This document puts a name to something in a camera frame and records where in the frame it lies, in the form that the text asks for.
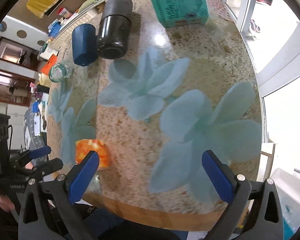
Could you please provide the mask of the person's left hand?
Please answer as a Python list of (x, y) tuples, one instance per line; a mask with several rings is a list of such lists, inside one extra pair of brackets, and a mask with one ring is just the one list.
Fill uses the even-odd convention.
[(5, 212), (15, 210), (15, 205), (6, 195), (0, 195), (0, 208)]

